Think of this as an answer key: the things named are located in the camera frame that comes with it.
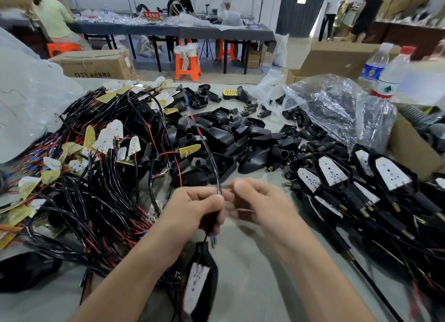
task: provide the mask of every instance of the black pants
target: black pants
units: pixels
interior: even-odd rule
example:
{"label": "black pants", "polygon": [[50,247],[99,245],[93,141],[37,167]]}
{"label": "black pants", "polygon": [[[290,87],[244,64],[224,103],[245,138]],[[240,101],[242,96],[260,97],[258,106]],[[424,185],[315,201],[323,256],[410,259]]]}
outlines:
{"label": "black pants", "polygon": [[332,27],[334,26],[335,16],[336,16],[335,14],[326,14],[326,18],[323,18],[323,21],[321,23],[320,36],[318,36],[319,42],[321,42],[321,40],[323,39],[324,28],[326,27],[326,24],[327,24],[327,37],[331,38]]}

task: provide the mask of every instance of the bottle label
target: bottle label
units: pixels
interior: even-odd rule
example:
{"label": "bottle label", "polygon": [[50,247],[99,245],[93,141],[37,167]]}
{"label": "bottle label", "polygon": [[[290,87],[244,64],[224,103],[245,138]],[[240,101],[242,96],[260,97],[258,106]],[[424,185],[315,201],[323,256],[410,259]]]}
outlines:
{"label": "bottle label", "polygon": [[386,81],[378,80],[375,83],[374,90],[371,92],[371,96],[380,97],[383,99],[390,99],[397,91],[400,83],[389,83]]}
{"label": "bottle label", "polygon": [[366,64],[363,68],[360,78],[369,80],[369,81],[375,81],[375,80],[379,79],[380,74],[382,73],[383,70],[385,70],[385,68]]}

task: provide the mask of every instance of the woman in light green shirt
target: woman in light green shirt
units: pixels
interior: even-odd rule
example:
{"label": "woman in light green shirt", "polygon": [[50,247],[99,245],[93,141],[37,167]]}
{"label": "woman in light green shirt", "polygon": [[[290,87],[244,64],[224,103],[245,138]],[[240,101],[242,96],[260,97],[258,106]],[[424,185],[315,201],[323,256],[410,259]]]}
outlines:
{"label": "woman in light green shirt", "polygon": [[54,43],[76,43],[82,50],[92,50],[90,44],[72,32],[66,23],[74,22],[71,11],[59,0],[34,0],[34,12]]}

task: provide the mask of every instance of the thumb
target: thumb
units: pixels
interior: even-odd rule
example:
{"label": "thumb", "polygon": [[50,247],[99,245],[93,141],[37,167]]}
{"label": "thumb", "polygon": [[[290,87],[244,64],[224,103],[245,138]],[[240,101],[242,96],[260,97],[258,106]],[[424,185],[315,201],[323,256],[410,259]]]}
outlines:
{"label": "thumb", "polygon": [[224,208],[224,197],[220,194],[214,194],[205,198],[204,200],[197,201],[198,208],[202,215],[207,213],[218,212]]}
{"label": "thumb", "polygon": [[235,181],[233,190],[237,196],[247,201],[252,207],[257,207],[257,205],[264,201],[264,195],[255,190],[253,186],[245,180]]}

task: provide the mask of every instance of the door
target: door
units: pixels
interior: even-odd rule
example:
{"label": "door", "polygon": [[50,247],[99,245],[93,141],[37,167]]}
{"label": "door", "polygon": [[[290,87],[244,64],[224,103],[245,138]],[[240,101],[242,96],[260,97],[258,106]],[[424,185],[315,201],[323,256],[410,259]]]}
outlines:
{"label": "door", "polygon": [[324,0],[281,0],[276,32],[291,37],[309,37]]}

